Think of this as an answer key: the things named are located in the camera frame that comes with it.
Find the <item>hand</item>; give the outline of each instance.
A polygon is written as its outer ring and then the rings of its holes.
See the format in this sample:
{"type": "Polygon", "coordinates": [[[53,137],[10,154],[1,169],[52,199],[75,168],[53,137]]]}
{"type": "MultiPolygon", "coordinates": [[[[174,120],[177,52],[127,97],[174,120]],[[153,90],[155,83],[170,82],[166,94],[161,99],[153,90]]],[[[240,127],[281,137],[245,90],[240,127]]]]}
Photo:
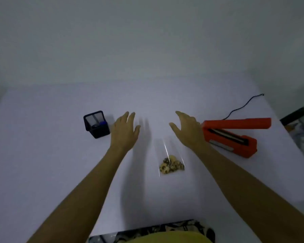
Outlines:
{"type": "Polygon", "coordinates": [[[124,152],[128,152],[134,146],[137,141],[138,134],[140,133],[140,125],[133,130],[133,123],[135,112],[132,112],[128,117],[129,112],[126,112],[123,116],[120,116],[114,123],[111,130],[110,147],[124,152]]]}
{"type": "Polygon", "coordinates": [[[174,123],[169,123],[169,125],[182,144],[193,151],[196,151],[198,148],[203,148],[205,145],[210,147],[210,144],[204,139],[200,123],[197,122],[194,117],[179,111],[176,111],[176,114],[180,119],[181,130],[179,130],[174,123]]]}

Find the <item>orange heat sealer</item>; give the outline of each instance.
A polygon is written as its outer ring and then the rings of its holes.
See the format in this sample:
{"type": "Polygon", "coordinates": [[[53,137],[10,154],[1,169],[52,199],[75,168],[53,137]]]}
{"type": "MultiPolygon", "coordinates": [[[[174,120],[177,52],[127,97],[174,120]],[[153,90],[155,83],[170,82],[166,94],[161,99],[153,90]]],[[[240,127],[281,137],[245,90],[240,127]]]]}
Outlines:
{"type": "Polygon", "coordinates": [[[236,135],[223,129],[268,129],[271,118],[247,118],[232,120],[207,120],[202,124],[207,142],[227,149],[244,158],[257,152],[257,140],[246,135],[236,135]]]}

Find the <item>black container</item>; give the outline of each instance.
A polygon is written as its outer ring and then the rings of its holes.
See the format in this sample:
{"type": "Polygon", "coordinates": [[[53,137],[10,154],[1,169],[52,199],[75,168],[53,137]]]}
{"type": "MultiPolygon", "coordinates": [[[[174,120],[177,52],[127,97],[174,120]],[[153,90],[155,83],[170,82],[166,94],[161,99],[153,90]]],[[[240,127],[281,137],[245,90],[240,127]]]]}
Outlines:
{"type": "Polygon", "coordinates": [[[109,135],[108,123],[102,111],[93,112],[83,116],[85,130],[89,131],[94,138],[109,135]]]}

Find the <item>person's right arm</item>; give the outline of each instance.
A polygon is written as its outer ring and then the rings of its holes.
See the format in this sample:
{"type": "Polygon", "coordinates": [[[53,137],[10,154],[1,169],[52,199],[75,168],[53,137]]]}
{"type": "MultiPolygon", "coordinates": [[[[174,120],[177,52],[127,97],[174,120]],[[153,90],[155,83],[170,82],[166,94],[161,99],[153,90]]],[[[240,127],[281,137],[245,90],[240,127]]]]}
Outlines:
{"type": "Polygon", "coordinates": [[[221,155],[204,140],[200,123],[176,111],[181,130],[169,123],[178,139],[200,158],[229,203],[263,243],[304,242],[304,215],[250,173],[221,155]]]}

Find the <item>forearm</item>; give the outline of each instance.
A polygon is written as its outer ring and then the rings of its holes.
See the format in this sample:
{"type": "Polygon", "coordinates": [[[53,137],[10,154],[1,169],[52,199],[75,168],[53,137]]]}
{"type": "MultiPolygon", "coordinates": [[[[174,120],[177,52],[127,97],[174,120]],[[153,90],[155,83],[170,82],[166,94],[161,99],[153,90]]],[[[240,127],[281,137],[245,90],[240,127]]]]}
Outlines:
{"type": "Polygon", "coordinates": [[[195,149],[224,196],[263,242],[304,241],[304,215],[209,145],[195,149]]]}
{"type": "Polygon", "coordinates": [[[122,150],[110,148],[28,242],[84,243],[98,219],[110,184],[125,154],[122,150]]]}

